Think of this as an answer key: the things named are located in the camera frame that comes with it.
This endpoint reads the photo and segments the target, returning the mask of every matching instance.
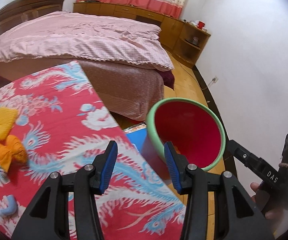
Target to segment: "orange bow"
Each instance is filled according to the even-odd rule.
[[[0,144],[0,167],[8,172],[12,158],[20,163],[27,162],[27,153],[21,141],[15,135],[8,135],[6,145]]]

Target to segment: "green rim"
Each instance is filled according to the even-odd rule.
[[[220,152],[216,158],[216,160],[214,160],[213,163],[211,163],[210,165],[208,165],[207,167],[202,168],[202,170],[204,171],[209,171],[210,169],[214,168],[216,166],[216,164],[220,161],[220,159],[223,156],[224,150],[225,150],[225,132],[224,132],[224,128],[222,126],[222,123],[220,122],[220,120],[217,118],[217,116],[206,106],[202,105],[199,102],[190,100],[190,99],[186,99],[186,98],[166,98],[163,99],[161,101],[158,101],[155,105],[153,105],[153,107],[151,108],[151,110],[149,111],[147,117],[146,117],[146,125],[147,125],[147,133],[148,136],[152,142],[152,145],[154,146],[154,148],[156,149],[159,157],[164,161],[165,161],[165,156],[164,156],[164,145],[162,143],[162,141],[160,140],[157,131],[156,131],[156,127],[155,127],[155,113],[156,110],[163,104],[171,102],[171,101],[178,101],[178,102],[187,102],[187,103],[191,103],[193,105],[196,105],[200,108],[202,108],[203,110],[205,110],[206,112],[208,112],[211,117],[214,119],[214,121],[216,122],[219,130],[220,130],[220,134],[221,134],[221,147],[220,147]]]

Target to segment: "wooden headboard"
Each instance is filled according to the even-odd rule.
[[[61,11],[64,0],[15,0],[0,9],[0,35],[22,22]]]

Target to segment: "light blue toy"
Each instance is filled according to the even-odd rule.
[[[1,217],[7,217],[10,215],[13,215],[17,210],[17,203],[13,195],[8,195],[8,207],[7,208],[0,208],[0,216]]]

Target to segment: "tablecloth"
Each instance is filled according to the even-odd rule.
[[[0,230],[11,236],[43,181],[53,171],[76,172],[103,153],[110,140],[118,157],[109,188],[96,196],[103,234],[113,239],[179,239],[183,203],[161,181],[126,138],[96,94],[77,61],[18,79],[0,89],[0,106],[19,116],[10,134],[29,155],[27,166],[12,163],[0,174],[0,207],[14,195],[18,210],[0,217]],[[76,237],[73,193],[69,194],[70,237]]]

